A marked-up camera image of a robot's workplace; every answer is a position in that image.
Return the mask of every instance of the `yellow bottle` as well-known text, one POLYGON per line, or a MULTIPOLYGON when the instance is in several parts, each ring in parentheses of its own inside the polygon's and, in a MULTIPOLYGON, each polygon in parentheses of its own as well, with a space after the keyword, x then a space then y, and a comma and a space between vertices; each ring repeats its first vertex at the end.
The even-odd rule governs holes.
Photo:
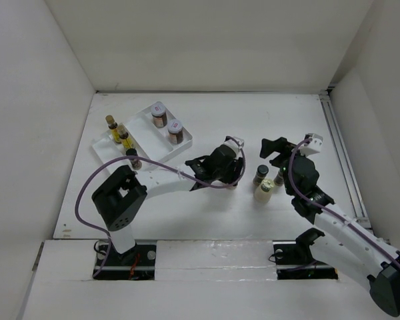
POLYGON ((113 135, 114 141, 116 143, 121 143, 120 142, 120 137, 119 133, 117 132, 117 122, 115 122, 114 118, 112 115, 108 115, 105 117, 106 122, 108 123, 108 128, 111 131, 111 134, 113 135))
POLYGON ((117 132, 119 133, 120 142, 126 150, 135 148, 133 141, 124 125, 118 125, 117 132))

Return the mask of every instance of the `vial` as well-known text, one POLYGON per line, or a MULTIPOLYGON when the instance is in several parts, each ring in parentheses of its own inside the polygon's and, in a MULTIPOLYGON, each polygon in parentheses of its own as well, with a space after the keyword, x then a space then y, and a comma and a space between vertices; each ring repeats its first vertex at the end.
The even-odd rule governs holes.
POLYGON ((273 194, 274 181, 271 179, 262 180, 261 184, 256 188, 253 196, 258 202, 267 203, 273 194))
POLYGON ((111 131, 111 134, 113 135, 114 141, 116 143, 121 143, 119 133, 117 132, 118 124, 117 122, 115 122, 113 116, 108 115, 105 117, 105 120, 108 123, 108 128, 111 131))
MULTIPOLYGON (((135 148, 126 150, 126 155, 138 155, 135 148)), ((140 170, 142 168, 142 162, 139 159, 130 159, 133 170, 140 170)))
POLYGON ((265 177, 267 176, 267 174, 268 174, 268 167, 266 165, 258 166, 255 178, 253 178, 253 184, 256 186, 260 185, 262 180, 264 180, 265 177))
POLYGON ((166 107, 161 102, 156 102, 151 106, 151 115, 157 128, 163 128, 167 125, 166 107))
POLYGON ((183 126, 182 122, 178 119, 170 120, 167 124, 167 130, 169 132, 169 140, 174 145, 181 143, 184 140, 184 135, 182 132, 183 126))
POLYGON ((283 170, 284 170, 284 167, 280 168, 279 172, 277 173, 277 175, 274 178, 274 184, 278 187, 281 187, 282 185, 285 184, 285 180, 283 178, 283 170))
POLYGON ((126 127, 122 124, 117 126, 117 132, 119 133, 121 144, 125 149, 135 148, 133 146, 132 139, 129 136, 129 133, 126 130, 126 127))

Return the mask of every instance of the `white tray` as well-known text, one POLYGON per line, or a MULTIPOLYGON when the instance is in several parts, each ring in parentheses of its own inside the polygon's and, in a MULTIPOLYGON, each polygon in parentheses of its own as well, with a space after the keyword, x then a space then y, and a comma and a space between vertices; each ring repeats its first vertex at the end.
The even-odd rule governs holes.
MULTIPOLYGON (((172 119, 175 119, 175 116, 168 109, 167 121, 169 122, 172 119)), ((164 163, 193 145, 193 136, 185 127, 183 128, 183 141, 177 145, 170 143, 167 128, 157 128, 154 125, 151 106, 138 112, 123 124, 126 126, 140 157, 164 163)), ((122 144, 114 142, 110 130, 107 130, 100 138, 94 140, 92 148, 103 163, 125 155, 122 144)), ((129 160, 113 163, 107 167, 107 170, 112 173, 118 167, 126 164, 130 165, 129 160)), ((154 168, 156 166, 143 162, 141 170, 147 171, 154 168)))

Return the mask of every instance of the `white wall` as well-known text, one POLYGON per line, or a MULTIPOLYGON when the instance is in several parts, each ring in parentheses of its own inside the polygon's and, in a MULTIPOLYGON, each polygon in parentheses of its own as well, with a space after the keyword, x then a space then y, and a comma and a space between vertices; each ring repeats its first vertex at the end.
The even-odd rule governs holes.
POLYGON ((0 320, 52 234, 92 96, 43 0, 0 0, 0 320))
POLYGON ((372 0, 46 0, 98 90, 327 88, 372 0))
POLYGON ((400 0, 381 1, 331 97, 373 226, 400 245, 400 0))

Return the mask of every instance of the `white jar lid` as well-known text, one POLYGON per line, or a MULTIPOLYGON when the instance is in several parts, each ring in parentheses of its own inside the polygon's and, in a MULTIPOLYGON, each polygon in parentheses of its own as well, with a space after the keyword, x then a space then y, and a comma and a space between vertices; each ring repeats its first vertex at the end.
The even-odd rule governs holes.
POLYGON ((166 112, 166 107, 162 102, 158 101, 151 106, 151 114, 155 117, 160 117, 166 112))
POLYGON ((182 130, 182 122, 178 119, 170 120, 167 124, 167 130, 174 134, 180 132, 182 130))

